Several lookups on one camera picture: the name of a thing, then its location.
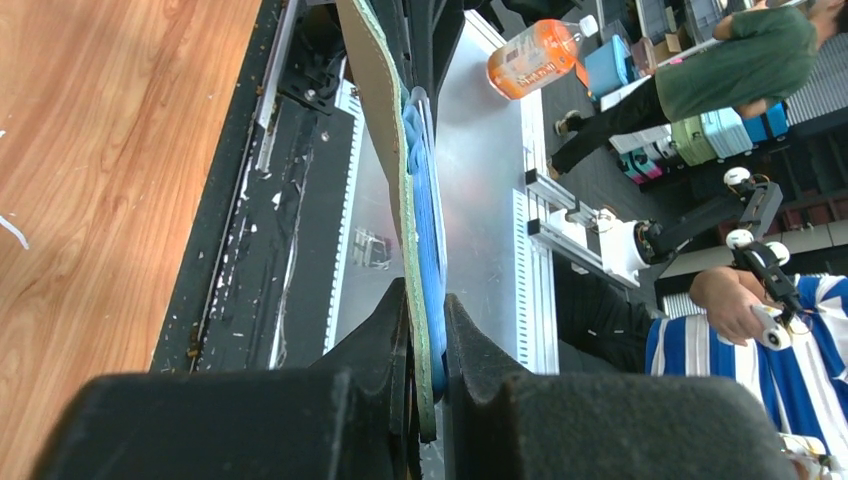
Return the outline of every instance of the beige fabric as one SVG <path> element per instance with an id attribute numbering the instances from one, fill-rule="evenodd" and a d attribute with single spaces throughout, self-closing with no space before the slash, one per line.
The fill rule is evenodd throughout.
<path id="1" fill-rule="evenodd" d="M 404 258 L 421 440 L 430 442 L 436 439 L 436 414 L 430 336 L 418 263 L 412 177 L 406 174 L 407 149 L 401 105 L 403 85 L 389 54 L 385 35 L 367 0 L 337 0 L 336 6 L 365 123 L 389 184 L 392 217 Z"/>

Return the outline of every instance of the orange bottle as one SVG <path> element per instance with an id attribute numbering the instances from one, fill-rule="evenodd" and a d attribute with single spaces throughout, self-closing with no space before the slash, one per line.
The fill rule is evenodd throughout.
<path id="1" fill-rule="evenodd" d="M 580 43 L 597 32 L 591 15 L 579 24 L 538 21 L 489 57 L 489 83 L 504 97 L 518 100 L 570 72 Z"/>

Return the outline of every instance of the shoe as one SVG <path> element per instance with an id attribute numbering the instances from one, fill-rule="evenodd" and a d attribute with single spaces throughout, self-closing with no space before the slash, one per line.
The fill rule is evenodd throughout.
<path id="1" fill-rule="evenodd" d="M 566 113 L 565 117 L 563 117 L 562 120 L 557 120 L 556 123 L 554 123 L 554 130 L 556 131 L 557 135 L 559 135 L 560 137 L 564 137 L 565 135 L 567 135 L 569 132 L 569 121 L 573 121 L 578 118 L 582 119 L 583 116 L 580 115 L 579 111 L 572 110 Z"/>
<path id="2" fill-rule="evenodd" d="M 551 180 L 559 180 L 560 175 L 561 174 L 556 171 L 553 163 L 551 163 L 551 159 L 549 158 L 548 159 L 548 176 L 551 178 Z"/>

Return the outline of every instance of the black pants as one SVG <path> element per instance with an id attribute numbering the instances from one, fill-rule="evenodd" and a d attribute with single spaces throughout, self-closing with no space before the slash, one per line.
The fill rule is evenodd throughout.
<path id="1" fill-rule="evenodd" d="M 581 160 L 608 142 L 610 137 L 639 132 L 669 122 L 660 106 L 657 83 L 651 77 L 609 110 L 569 123 L 569 130 L 576 131 L 577 135 L 551 157 L 551 163 L 559 173 L 570 172 Z"/>
<path id="2" fill-rule="evenodd" d="M 618 371 L 645 373 L 645 349 L 654 322 L 645 305 L 630 304 L 607 282 L 575 273 L 569 265 L 555 267 L 554 282 L 560 340 Z M 561 373 L 579 370 L 561 359 Z"/>

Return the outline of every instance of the wood grain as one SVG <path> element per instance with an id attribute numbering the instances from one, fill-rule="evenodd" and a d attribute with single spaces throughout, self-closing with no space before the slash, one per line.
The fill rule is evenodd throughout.
<path id="1" fill-rule="evenodd" d="M 258 5 L 0 1 L 0 478 L 147 369 Z"/>

